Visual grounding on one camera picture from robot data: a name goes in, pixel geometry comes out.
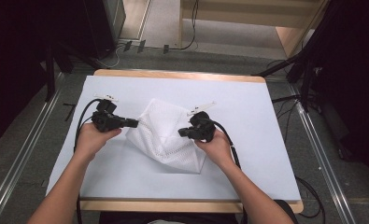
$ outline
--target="white cloth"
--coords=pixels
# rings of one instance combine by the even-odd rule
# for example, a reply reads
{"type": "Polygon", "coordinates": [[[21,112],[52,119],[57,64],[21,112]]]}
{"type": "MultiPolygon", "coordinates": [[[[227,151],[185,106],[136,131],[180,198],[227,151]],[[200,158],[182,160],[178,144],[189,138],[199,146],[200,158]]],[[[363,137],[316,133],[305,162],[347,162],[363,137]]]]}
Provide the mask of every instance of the white cloth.
{"type": "Polygon", "coordinates": [[[180,137],[178,129],[191,126],[189,110],[152,99],[138,118],[138,126],[126,137],[146,155],[180,170],[200,173],[205,152],[188,137],[180,137]]]}

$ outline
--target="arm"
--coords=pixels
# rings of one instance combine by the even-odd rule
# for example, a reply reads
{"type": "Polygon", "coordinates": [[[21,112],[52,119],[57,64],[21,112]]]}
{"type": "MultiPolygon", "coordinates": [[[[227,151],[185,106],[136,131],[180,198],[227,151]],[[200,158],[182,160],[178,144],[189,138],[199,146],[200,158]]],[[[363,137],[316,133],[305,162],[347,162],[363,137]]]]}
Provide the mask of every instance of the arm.
{"type": "Polygon", "coordinates": [[[227,175],[251,223],[292,223],[286,212],[236,166],[224,133],[216,130],[211,142],[196,140],[195,144],[227,175]]]}
{"type": "Polygon", "coordinates": [[[78,137],[76,152],[28,223],[71,223],[89,163],[106,141],[119,133],[121,130],[100,133],[92,123],[84,124],[78,137]]]}

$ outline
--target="white tabletop surface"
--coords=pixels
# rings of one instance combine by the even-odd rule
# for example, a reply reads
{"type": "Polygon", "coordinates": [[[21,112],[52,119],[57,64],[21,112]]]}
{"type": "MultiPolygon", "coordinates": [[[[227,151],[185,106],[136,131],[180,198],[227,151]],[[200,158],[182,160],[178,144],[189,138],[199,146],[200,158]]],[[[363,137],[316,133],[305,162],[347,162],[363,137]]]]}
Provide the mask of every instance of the white tabletop surface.
{"type": "MultiPolygon", "coordinates": [[[[95,93],[118,98],[114,114],[131,119],[152,98],[188,109],[216,102],[206,112],[231,136],[244,173],[273,199],[301,200],[265,83],[149,77],[87,77],[47,193],[73,154],[79,116],[95,93]]],[[[147,157],[126,140],[127,130],[108,141],[91,162],[81,197],[237,201],[230,182],[209,158],[199,175],[186,174],[147,157]]]]}

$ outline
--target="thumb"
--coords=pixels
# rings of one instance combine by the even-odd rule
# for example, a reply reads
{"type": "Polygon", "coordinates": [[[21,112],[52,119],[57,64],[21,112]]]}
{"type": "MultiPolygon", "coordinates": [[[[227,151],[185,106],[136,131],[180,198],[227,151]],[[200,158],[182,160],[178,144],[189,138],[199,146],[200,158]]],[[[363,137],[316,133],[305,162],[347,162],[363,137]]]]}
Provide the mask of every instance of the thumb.
{"type": "Polygon", "coordinates": [[[106,133],[106,140],[111,139],[122,132],[121,129],[114,129],[106,133]]]}

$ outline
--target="aluminum rail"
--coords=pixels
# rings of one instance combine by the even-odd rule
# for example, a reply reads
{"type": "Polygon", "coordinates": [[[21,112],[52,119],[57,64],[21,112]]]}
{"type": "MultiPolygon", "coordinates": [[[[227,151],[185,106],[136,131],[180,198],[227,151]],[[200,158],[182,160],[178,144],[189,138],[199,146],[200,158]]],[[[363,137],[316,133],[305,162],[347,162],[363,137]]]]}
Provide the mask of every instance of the aluminum rail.
{"type": "MultiPolygon", "coordinates": [[[[291,89],[292,94],[300,94],[298,89],[292,84],[290,85],[290,89],[291,89]]],[[[350,210],[347,197],[345,196],[345,193],[342,190],[338,179],[336,178],[333,167],[331,166],[327,158],[327,155],[324,151],[324,147],[320,142],[320,139],[315,130],[315,127],[313,126],[311,118],[304,111],[301,104],[297,104],[296,107],[300,115],[300,118],[304,124],[305,130],[309,137],[312,148],[315,152],[315,156],[318,160],[318,163],[323,173],[327,187],[329,188],[330,193],[333,197],[338,214],[341,217],[342,223],[355,224],[356,220],[350,210]]]]}
{"type": "Polygon", "coordinates": [[[64,82],[64,74],[60,73],[59,76],[56,78],[57,83],[57,90],[50,99],[49,102],[45,103],[41,109],[38,118],[35,121],[31,131],[27,135],[26,140],[24,141],[23,145],[21,146],[21,150],[18,153],[15,161],[12,163],[3,183],[0,185],[0,216],[6,206],[6,203],[14,190],[16,183],[21,176],[21,172],[24,169],[24,166],[28,162],[30,156],[32,155],[33,149],[35,144],[38,140],[39,135],[42,133],[45,124],[50,117],[50,113],[55,107],[57,99],[59,98],[60,92],[62,90],[64,82]]]}

